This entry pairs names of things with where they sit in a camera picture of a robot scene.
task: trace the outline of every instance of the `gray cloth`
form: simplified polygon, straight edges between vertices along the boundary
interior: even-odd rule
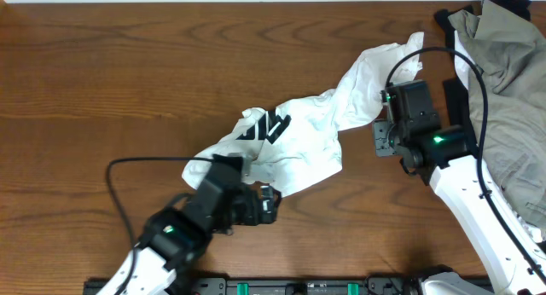
[[[489,117],[484,159],[509,204],[546,228],[546,39],[530,22],[485,1],[480,17],[449,17],[462,46],[483,71]],[[483,101],[469,79],[470,120],[479,137]]]

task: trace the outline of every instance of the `clothing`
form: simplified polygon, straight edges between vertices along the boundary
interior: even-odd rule
[[[530,22],[484,1],[480,17],[449,16],[460,42],[480,68],[489,117],[484,159],[509,204],[528,222],[546,228],[546,39]],[[468,80],[476,135],[483,101],[476,77]]]
[[[406,44],[365,50],[336,89],[287,101],[275,111],[266,112],[259,107],[243,111],[243,119],[230,134],[196,156],[242,154],[253,160],[243,182],[269,183],[283,196],[332,176],[341,171],[338,131],[366,125],[377,118],[383,108],[380,91],[386,76],[399,60],[422,47],[423,36],[418,32]],[[413,80],[420,69],[416,55],[394,73],[392,81],[398,84]],[[207,162],[191,161],[182,177],[196,188],[209,166]]]

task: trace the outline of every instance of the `brown wooden surface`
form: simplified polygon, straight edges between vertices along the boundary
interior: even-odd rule
[[[0,293],[79,294],[129,250],[107,195],[107,162],[193,155],[248,107],[334,87],[364,49],[405,43],[465,3],[10,5],[0,15]],[[546,31],[546,4],[532,17]],[[447,124],[448,55],[422,56]],[[445,263],[485,270],[457,221],[369,126],[340,133],[343,171],[283,201],[277,223],[216,236],[200,269],[233,277],[355,277]],[[115,172],[143,222],[188,186],[182,166]]]

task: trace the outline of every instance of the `wooden table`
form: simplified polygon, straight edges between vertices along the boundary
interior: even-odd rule
[[[194,155],[248,107],[333,88],[364,49],[425,32],[465,3],[10,5],[0,14],[0,293],[79,294],[129,251],[105,166]],[[546,4],[532,17],[546,31]],[[450,57],[422,56],[447,124]],[[375,157],[369,126],[340,133],[343,171],[283,201],[277,223],[215,236],[199,268],[232,277],[360,277],[439,263],[485,270],[456,219],[398,158]],[[120,166],[138,233],[183,166]]]

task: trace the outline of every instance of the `green strip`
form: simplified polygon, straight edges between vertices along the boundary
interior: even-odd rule
[[[349,283],[347,285],[347,295],[358,295],[358,284]]]
[[[248,284],[237,283],[237,295],[248,295]]]

